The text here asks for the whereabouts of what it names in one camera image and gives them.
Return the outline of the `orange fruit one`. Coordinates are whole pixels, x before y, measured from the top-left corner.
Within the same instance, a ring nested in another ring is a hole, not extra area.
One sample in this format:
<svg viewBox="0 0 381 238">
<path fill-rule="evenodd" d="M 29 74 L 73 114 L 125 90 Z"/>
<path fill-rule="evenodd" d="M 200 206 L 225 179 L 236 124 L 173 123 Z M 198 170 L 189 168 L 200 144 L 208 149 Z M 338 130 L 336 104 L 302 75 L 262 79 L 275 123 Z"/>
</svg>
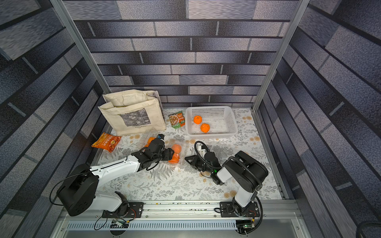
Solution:
<svg viewBox="0 0 381 238">
<path fill-rule="evenodd" d="M 176 153 L 176 154 L 180 154 L 180 152 L 182 150 L 182 147 L 179 144 L 174 144 L 171 148 L 174 151 L 174 153 Z"/>
</svg>

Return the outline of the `orange fruit two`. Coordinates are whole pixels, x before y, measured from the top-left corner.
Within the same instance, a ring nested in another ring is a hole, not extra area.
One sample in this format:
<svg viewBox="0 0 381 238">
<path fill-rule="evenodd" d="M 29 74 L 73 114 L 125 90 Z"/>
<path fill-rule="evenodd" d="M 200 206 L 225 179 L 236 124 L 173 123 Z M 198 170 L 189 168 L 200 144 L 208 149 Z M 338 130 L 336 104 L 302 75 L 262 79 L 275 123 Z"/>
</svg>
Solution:
<svg viewBox="0 0 381 238">
<path fill-rule="evenodd" d="M 170 164 L 177 164 L 177 163 L 179 163 L 179 160 L 180 160 L 180 155 L 174 153 L 173 156 L 172 156 L 172 159 L 169 160 L 168 162 L 169 162 Z"/>
</svg>

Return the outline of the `clear clamshell container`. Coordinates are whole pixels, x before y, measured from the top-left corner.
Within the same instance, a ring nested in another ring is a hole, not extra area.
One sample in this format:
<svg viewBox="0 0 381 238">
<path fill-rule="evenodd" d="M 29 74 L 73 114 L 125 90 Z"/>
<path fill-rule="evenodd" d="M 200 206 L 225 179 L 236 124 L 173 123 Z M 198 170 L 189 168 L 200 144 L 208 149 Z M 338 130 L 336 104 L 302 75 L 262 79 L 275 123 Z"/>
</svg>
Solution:
<svg viewBox="0 0 381 238">
<path fill-rule="evenodd" d="M 140 137 L 140 140 L 138 143 L 138 150 L 141 150 L 145 147 L 148 147 L 150 145 L 151 141 L 158 138 L 158 135 L 159 135 L 159 131 L 157 131 L 154 128 L 151 128 L 151 129 L 145 131 Z"/>
<path fill-rule="evenodd" d="M 181 166 L 185 162 L 189 150 L 189 144 L 184 140 L 169 139 L 165 141 L 166 148 L 170 148 L 174 151 L 174 154 L 170 157 L 169 161 L 165 161 L 166 165 Z"/>
</svg>

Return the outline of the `orange fruit five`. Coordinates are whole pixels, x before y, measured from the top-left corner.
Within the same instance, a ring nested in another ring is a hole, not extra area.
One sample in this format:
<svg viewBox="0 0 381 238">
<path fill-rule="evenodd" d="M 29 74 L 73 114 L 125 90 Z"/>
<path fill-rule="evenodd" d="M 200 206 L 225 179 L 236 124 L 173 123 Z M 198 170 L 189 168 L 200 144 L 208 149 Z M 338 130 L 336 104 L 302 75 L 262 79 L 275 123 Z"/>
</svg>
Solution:
<svg viewBox="0 0 381 238">
<path fill-rule="evenodd" d="M 150 143 L 155 139 L 155 137 L 150 137 L 147 141 L 147 144 L 145 145 L 145 147 L 148 147 L 150 145 Z"/>
</svg>

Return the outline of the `orange fruit four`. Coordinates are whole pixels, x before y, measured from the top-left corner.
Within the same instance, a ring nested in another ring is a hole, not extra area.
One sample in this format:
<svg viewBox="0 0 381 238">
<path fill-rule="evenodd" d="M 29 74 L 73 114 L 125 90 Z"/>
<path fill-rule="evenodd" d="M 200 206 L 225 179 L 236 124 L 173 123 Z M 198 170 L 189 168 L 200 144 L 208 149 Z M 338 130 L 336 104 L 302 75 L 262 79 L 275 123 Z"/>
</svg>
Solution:
<svg viewBox="0 0 381 238">
<path fill-rule="evenodd" d="M 210 125 L 209 124 L 202 124 L 200 126 L 200 130 L 203 132 L 203 133 L 208 133 L 210 131 Z"/>
</svg>

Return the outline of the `orange fruit three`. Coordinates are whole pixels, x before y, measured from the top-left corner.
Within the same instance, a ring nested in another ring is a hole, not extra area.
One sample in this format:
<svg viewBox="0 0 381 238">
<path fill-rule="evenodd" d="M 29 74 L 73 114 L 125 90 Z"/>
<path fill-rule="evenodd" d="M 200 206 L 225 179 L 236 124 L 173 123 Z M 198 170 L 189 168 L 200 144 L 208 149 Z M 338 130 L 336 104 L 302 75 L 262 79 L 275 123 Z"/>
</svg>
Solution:
<svg viewBox="0 0 381 238">
<path fill-rule="evenodd" d="M 200 125 L 202 123 L 202 117 L 201 116 L 195 116 L 193 118 L 193 122 L 196 124 L 196 125 Z"/>
</svg>

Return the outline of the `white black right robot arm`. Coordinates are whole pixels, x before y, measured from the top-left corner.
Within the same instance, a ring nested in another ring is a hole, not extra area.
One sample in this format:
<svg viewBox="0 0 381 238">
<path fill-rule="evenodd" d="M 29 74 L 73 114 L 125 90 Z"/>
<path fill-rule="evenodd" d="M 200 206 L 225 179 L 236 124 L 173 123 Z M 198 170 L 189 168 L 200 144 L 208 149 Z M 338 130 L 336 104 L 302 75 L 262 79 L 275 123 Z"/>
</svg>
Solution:
<svg viewBox="0 0 381 238">
<path fill-rule="evenodd" d="M 206 152 L 204 157 L 197 154 L 187 156 L 185 161 L 199 172 L 209 172 L 210 178 L 217 185 L 223 185 L 230 179 L 234 179 L 239 184 L 239 189 L 232 201 L 220 203 L 218 210 L 222 217 L 260 215 L 255 211 L 253 203 L 263 187 L 265 178 L 269 175 L 262 163 L 243 151 L 229 157 L 222 165 L 219 164 L 213 152 Z"/>
</svg>

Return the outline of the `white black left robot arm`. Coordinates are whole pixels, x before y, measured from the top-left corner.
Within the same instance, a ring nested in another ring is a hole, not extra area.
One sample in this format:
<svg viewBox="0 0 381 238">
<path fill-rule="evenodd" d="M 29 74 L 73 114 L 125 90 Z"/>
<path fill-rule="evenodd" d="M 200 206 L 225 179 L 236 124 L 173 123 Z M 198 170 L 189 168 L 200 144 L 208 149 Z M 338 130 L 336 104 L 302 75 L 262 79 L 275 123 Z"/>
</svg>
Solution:
<svg viewBox="0 0 381 238">
<path fill-rule="evenodd" d="M 126 197 L 118 191 L 103 192 L 102 185 L 128 174 L 151 170 L 161 161 L 170 161 L 174 153 L 164 140 L 155 138 L 147 147 L 124 159 L 101 166 L 79 165 L 58 183 L 57 197 L 70 216 L 89 210 L 103 211 L 104 218 L 124 217 L 130 211 Z"/>
</svg>

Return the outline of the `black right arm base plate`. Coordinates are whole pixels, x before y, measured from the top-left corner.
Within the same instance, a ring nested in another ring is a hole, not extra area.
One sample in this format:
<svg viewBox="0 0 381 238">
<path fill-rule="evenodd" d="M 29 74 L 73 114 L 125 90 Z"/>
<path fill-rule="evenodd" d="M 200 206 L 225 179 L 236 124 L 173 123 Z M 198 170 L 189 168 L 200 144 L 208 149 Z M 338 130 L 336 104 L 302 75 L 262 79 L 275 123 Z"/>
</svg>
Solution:
<svg viewBox="0 0 381 238">
<path fill-rule="evenodd" d="M 221 217 L 249 217 L 257 218 L 261 216 L 257 202 L 250 202 L 246 207 L 241 207 L 236 202 L 220 202 L 218 211 Z"/>
</svg>

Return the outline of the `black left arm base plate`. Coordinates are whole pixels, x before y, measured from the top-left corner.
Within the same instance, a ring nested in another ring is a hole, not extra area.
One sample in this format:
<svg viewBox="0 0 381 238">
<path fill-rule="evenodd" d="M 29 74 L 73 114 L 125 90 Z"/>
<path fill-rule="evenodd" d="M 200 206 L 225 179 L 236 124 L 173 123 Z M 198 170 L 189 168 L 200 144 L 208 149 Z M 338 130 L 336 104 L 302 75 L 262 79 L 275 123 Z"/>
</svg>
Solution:
<svg viewBox="0 0 381 238">
<path fill-rule="evenodd" d="M 122 219 L 132 219 L 140 218 L 143 211 L 143 202 L 129 202 L 122 203 L 121 206 L 115 211 L 103 211 L 102 218 L 122 218 Z"/>
</svg>

